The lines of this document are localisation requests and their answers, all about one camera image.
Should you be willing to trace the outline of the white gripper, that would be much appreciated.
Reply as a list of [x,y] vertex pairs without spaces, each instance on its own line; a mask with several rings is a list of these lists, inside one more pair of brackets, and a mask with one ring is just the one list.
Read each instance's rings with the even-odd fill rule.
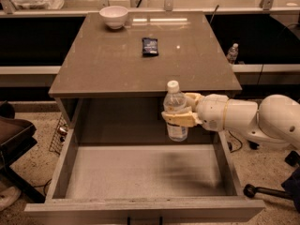
[[229,98],[225,95],[212,94],[204,97],[200,93],[185,93],[187,106],[195,112],[163,112],[163,119],[171,125],[193,128],[198,125],[210,131],[224,129],[224,112]]

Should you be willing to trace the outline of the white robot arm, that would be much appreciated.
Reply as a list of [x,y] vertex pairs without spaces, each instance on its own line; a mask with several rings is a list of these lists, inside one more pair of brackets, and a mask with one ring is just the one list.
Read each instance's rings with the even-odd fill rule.
[[283,95],[255,101],[224,95],[185,93],[187,105],[178,112],[163,112],[163,119],[180,127],[236,132],[245,139],[275,148],[300,148],[300,104]]

